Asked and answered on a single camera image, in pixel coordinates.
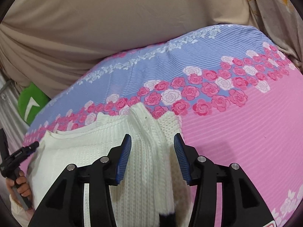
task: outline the folded garment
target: folded garment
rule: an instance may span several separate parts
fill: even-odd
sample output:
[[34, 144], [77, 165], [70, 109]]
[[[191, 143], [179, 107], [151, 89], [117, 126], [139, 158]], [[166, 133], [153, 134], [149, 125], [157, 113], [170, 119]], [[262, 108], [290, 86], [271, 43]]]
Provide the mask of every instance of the folded garment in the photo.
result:
[[[181, 132], [174, 113], [155, 120], [139, 103], [126, 116], [99, 114], [92, 129], [85, 129], [46, 132], [28, 177], [35, 208], [68, 164], [90, 165], [130, 134], [132, 150], [124, 180], [110, 187], [117, 226], [159, 226], [160, 215], [174, 213], [178, 226], [188, 225], [192, 206], [173, 149], [173, 137]], [[89, 185], [84, 187], [84, 223], [90, 226]]]

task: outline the white sleeve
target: white sleeve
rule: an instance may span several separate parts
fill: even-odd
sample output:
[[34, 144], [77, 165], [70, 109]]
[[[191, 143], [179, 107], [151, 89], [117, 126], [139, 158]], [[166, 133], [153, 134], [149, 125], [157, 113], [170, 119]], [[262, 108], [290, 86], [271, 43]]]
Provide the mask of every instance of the white sleeve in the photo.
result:
[[20, 207], [11, 196], [9, 196], [11, 201], [11, 211], [14, 218], [19, 222], [22, 227], [27, 227], [29, 224], [29, 219], [22, 207]]

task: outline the round metal bolt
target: round metal bolt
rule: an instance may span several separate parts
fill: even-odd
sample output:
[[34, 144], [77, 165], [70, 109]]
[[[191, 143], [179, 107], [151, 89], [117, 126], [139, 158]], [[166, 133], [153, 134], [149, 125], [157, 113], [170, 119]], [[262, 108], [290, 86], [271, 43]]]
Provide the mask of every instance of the round metal bolt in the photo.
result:
[[73, 169], [75, 169], [75, 165], [74, 165], [74, 164], [69, 164], [69, 165], [66, 167], [66, 169], [67, 169], [68, 171], [72, 171]]
[[199, 162], [205, 162], [206, 161], [206, 158], [204, 156], [199, 156], [198, 157], [198, 161]]
[[233, 168], [234, 170], [238, 170], [240, 166], [237, 163], [233, 163], [231, 164], [231, 168]]
[[107, 162], [109, 162], [109, 158], [108, 158], [107, 156], [104, 156], [104, 157], [102, 157], [102, 158], [100, 159], [100, 161], [101, 161], [102, 163], [107, 163]]

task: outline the green pillow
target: green pillow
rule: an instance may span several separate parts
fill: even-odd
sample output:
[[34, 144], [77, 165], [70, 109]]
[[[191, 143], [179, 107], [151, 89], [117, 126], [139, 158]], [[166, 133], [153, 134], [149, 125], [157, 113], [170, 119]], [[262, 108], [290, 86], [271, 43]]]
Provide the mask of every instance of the green pillow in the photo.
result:
[[25, 88], [18, 100], [18, 110], [21, 118], [29, 125], [36, 115], [51, 99], [42, 92], [34, 83]]

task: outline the mattress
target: mattress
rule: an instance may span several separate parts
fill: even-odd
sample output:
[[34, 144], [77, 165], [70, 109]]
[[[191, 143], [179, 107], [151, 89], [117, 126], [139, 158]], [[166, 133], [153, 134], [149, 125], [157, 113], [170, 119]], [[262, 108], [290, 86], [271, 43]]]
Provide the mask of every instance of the mattress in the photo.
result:
[[[48, 103], [24, 146], [46, 130], [87, 126], [99, 112], [127, 115], [137, 102], [156, 119], [170, 110], [187, 145], [216, 164], [240, 164], [283, 226], [303, 198], [302, 84], [256, 28], [210, 26], [103, 60]], [[216, 226], [220, 194], [218, 185]]]

